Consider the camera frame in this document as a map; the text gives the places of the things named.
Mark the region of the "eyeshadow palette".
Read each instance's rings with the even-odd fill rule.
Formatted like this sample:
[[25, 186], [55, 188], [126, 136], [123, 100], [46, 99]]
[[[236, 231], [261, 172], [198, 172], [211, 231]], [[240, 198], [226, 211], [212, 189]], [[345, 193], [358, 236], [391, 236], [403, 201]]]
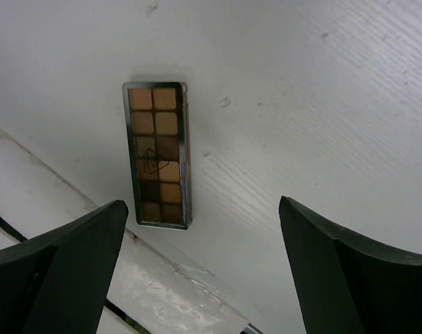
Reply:
[[178, 81], [122, 86], [138, 225], [187, 230], [193, 221], [187, 92]]

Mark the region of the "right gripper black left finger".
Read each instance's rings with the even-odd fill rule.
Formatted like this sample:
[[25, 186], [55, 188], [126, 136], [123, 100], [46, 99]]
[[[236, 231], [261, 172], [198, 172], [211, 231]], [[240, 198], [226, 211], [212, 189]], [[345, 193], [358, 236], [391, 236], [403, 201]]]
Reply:
[[0, 333], [96, 333], [128, 217], [115, 200], [0, 250]]

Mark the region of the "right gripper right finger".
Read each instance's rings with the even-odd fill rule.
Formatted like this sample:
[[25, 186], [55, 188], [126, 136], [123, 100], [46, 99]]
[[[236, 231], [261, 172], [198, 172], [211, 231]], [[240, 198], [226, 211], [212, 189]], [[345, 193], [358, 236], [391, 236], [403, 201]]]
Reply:
[[422, 255], [336, 224], [292, 198], [279, 218], [307, 333], [422, 333]]

